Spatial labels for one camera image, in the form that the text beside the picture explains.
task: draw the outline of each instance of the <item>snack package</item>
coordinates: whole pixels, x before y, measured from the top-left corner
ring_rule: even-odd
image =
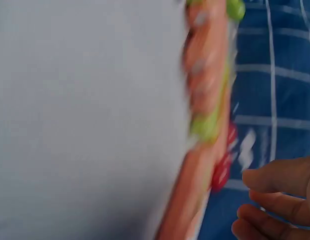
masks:
[[[184,158],[157,240],[197,239],[210,192],[230,174],[228,145],[231,86],[236,77],[236,28],[245,13],[241,0],[188,0],[189,34],[182,63],[190,99],[190,148]]]

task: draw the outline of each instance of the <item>plaid fabric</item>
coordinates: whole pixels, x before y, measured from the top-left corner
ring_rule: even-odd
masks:
[[[237,208],[252,203],[243,169],[310,155],[310,0],[245,2],[232,93],[238,142],[231,179],[211,195],[200,240],[236,239]]]

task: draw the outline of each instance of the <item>hand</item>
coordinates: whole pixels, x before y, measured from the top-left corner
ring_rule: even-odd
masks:
[[[243,173],[251,200],[292,224],[310,227],[310,157],[275,160]],[[307,197],[307,200],[293,197]],[[277,220],[250,205],[242,205],[232,231],[239,240],[310,240],[310,230]]]

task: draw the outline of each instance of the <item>blue fabric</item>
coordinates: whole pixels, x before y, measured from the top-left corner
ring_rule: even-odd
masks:
[[[266,1],[246,0],[246,15],[238,30],[238,74],[232,92],[233,120],[238,127],[235,160],[229,184],[210,196],[200,240],[236,239],[231,233],[236,211],[240,205],[251,203],[241,182],[243,166],[238,158],[248,133],[255,136],[252,148],[247,150],[253,156],[249,168],[268,163],[271,146],[276,159],[310,155],[310,0],[269,0],[269,5],[272,34]],[[271,64],[275,67],[274,79]]]

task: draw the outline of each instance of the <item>light blue surface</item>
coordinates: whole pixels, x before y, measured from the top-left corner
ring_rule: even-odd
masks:
[[[210,197],[200,240],[235,239],[231,224],[237,208],[250,203],[238,162],[249,131],[256,134],[250,168],[268,163],[271,147],[276,159],[310,155],[310,0],[269,0],[270,11],[265,0],[246,0],[246,7],[238,31],[238,77],[232,93],[238,154],[228,186]]]

